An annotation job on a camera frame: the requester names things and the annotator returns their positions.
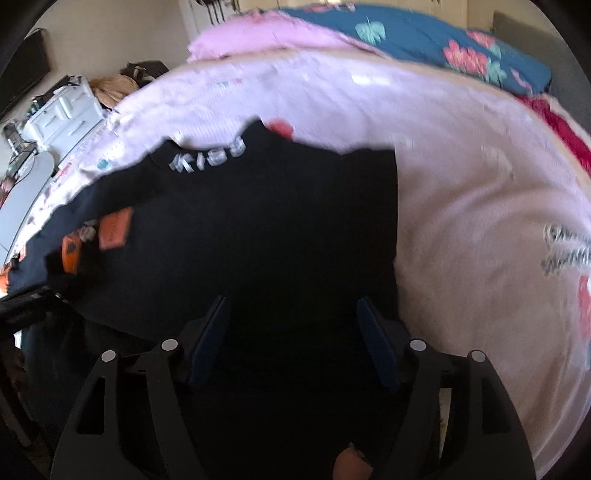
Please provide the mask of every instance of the black t-shirt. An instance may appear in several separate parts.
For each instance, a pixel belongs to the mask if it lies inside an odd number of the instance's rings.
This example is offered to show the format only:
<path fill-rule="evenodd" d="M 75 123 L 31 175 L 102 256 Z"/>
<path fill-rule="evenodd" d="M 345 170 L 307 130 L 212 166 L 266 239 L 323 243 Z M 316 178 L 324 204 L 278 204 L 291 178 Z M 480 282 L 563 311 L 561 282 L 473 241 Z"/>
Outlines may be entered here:
<path fill-rule="evenodd" d="M 44 281 L 41 259 L 64 235 L 127 206 L 125 246 L 101 254 L 101 279 L 72 300 L 87 320 L 159 342 L 225 295 L 232 321 L 216 368 L 228 384 L 250 372 L 251 384 L 346 388 L 372 370 L 355 304 L 369 296 L 396 316 L 393 151 L 340 155 L 261 122 L 228 148 L 167 141 L 59 208 L 11 288 Z"/>

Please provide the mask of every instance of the white cabinet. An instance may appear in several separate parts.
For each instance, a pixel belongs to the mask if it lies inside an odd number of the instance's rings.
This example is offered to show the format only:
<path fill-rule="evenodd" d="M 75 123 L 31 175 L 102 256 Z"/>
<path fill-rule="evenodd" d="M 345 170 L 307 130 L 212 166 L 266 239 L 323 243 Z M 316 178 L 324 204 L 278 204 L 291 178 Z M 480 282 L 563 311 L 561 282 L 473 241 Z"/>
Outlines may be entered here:
<path fill-rule="evenodd" d="M 39 151 L 50 152 L 56 165 L 103 119 L 103 109 L 88 82 L 68 85 L 25 124 L 22 137 L 37 142 Z"/>

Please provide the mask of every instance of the green leaf print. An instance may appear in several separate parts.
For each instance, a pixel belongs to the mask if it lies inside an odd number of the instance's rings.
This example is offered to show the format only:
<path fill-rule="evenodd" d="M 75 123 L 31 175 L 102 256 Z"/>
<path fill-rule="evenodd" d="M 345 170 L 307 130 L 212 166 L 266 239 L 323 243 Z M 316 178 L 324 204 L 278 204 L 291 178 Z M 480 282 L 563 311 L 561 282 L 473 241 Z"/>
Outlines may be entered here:
<path fill-rule="evenodd" d="M 386 38 L 386 29 L 382 22 L 368 22 L 359 23 L 355 26 L 355 31 L 359 38 L 370 45 L 375 45 L 376 42 L 382 41 Z"/>
<path fill-rule="evenodd" d="M 493 63 L 489 60 L 486 68 L 486 82 L 500 87 L 506 78 L 507 74 L 501 69 L 501 64 L 497 61 Z"/>

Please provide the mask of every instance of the blue floral blanket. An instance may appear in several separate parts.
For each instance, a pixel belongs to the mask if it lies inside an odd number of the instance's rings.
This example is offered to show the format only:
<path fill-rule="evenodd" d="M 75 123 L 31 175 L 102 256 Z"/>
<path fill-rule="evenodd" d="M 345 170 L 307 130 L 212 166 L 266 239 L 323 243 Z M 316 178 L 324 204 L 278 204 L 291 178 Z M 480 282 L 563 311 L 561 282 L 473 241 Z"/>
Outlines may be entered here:
<path fill-rule="evenodd" d="M 516 95 L 545 91 L 550 69 L 478 30 L 462 30 L 430 15 L 377 5 L 316 5 L 281 9 L 291 17 L 332 28 L 398 60 L 445 67 Z"/>

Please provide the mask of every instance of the drawer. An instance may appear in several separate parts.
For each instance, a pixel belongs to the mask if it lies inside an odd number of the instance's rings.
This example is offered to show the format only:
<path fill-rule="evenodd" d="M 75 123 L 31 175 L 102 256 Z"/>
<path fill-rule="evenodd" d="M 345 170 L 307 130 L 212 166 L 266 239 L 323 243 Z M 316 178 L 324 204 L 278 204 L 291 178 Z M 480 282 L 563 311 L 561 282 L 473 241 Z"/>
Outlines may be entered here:
<path fill-rule="evenodd" d="M 32 140 L 43 142 L 58 130 L 64 128 L 69 122 L 70 119 L 60 102 L 52 102 L 30 121 L 30 128 L 33 131 L 30 136 L 36 137 Z"/>
<path fill-rule="evenodd" d="M 80 115 L 69 120 L 67 128 L 50 138 L 43 147 L 59 163 L 102 119 L 100 107 L 91 103 Z"/>
<path fill-rule="evenodd" d="M 69 118 L 75 118 L 88 108 L 88 105 L 94 100 L 94 96 L 89 96 L 88 91 L 81 86 L 69 86 L 61 92 L 58 101 Z"/>

